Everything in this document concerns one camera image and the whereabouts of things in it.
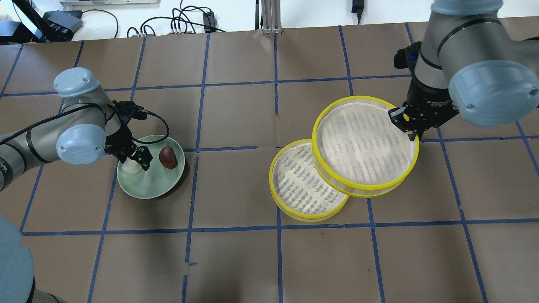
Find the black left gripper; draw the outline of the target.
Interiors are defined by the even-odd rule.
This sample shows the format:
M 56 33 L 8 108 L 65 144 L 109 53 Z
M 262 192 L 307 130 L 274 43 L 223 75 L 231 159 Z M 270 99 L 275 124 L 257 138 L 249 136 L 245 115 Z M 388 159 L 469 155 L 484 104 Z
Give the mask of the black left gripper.
M 105 153 L 113 155 L 120 163 L 125 163 L 127 158 L 132 159 L 141 166 L 142 170 L 147 171 L 153 159 L 150 149 L 147 146 L 137 146 L 128 127 L 132 119 L 143 120 L 143 107 L 133 101 L 116 100 L 107 107 L 112 110 L 107 126 L 111 126 L 112 122 L 117 120 L 119 128 L 107 135 Z

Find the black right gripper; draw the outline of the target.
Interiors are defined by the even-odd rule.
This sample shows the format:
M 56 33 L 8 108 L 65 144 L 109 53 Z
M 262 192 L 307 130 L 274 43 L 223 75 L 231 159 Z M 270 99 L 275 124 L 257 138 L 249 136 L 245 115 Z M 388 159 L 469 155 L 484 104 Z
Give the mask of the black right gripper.
M 448 89 L 432 88 L 411 80 L 406 101 L 388 111 L 391 122 L 410 141 L 420 141 L 430 128 L 438 128 L 459 114 Z

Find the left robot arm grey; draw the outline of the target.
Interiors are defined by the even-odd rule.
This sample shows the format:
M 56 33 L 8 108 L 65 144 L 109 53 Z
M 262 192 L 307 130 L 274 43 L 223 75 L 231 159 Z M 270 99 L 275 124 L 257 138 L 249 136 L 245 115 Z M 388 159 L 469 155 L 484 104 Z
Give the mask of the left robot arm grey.
M 150 168 L 149 149 L 146 144 L 138 146 L 128 128 L 136 113 L 133 102 L 110 100 L 98 79 L 83 67 L 63 71 L 53 86 L 62 98 L 56 116 L 1 136 L 2 190 L 27 171 L 58 160 L 89 165 L 110 154 L 121 163 L 130 159 L 143 170 Z M 1 217 L 2 303 L 35 301 L 32 255 L 21 240 L 21 230 Z

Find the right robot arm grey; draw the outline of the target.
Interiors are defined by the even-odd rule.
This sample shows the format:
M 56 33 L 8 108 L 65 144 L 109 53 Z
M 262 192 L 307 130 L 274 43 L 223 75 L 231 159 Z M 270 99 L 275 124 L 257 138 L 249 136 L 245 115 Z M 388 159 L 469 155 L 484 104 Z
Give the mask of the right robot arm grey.
M 538 39 L 510 38 L 501 0 L 435 0 L 424 39 L 400 49 L 406 101 L 388 111 L 410 140 L 456 115 L 478 127 L 516 122 L 538 107 Z

